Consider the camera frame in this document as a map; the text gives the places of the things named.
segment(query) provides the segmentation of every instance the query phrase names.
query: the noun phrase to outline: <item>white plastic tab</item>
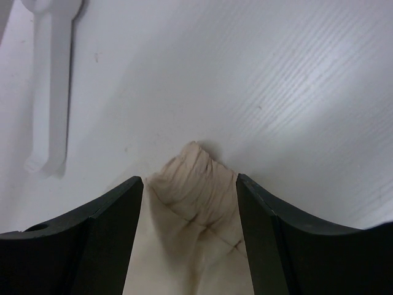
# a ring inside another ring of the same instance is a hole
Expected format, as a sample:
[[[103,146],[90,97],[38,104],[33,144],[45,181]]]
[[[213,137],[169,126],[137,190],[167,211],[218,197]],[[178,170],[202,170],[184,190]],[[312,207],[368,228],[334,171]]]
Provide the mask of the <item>white plastic tab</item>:
[[[29,172],[50,176],[66,158],[72,20],[82,0],[22,0],[34,14],[33,151]]]

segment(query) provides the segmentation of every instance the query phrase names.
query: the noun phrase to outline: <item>black curved edge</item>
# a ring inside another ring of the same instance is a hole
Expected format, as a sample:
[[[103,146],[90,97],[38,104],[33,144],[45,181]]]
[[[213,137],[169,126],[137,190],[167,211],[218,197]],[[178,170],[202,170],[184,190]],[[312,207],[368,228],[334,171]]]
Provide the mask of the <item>black curved edge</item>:
[[[393,294],[393,223],[359,230],[236,182],[255,294]]]
[[[25,232],[0,235],[0,294],[121,295],[143,183],[103,196]]]

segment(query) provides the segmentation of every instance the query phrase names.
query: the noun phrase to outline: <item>wrinkled fabric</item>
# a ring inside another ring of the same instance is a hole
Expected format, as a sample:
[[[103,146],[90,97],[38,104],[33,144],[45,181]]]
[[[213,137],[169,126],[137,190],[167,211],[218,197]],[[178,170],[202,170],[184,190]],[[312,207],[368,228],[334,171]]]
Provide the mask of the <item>wrinkled fabric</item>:
[[[236,177],[192,142],[144,181],[124,294],[253,294]]]

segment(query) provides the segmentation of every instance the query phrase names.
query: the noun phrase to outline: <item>cloth fold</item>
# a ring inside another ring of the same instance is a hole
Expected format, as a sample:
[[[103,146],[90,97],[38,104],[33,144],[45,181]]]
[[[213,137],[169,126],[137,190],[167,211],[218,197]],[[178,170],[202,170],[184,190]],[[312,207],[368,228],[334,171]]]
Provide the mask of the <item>cloth fold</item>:
[[[124,294],[253,294],[236,178],[192,142],[144,181]]]

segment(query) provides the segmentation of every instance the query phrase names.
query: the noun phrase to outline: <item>textured white plastic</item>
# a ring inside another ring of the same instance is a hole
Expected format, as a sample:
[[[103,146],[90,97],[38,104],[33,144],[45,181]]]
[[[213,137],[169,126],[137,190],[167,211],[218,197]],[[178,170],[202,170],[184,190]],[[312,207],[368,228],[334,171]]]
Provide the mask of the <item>textured white plastic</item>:
[[[34,14],[33,151],[29,172],[50,176],[66,158],[72,20],[82,0],[22,0]]]

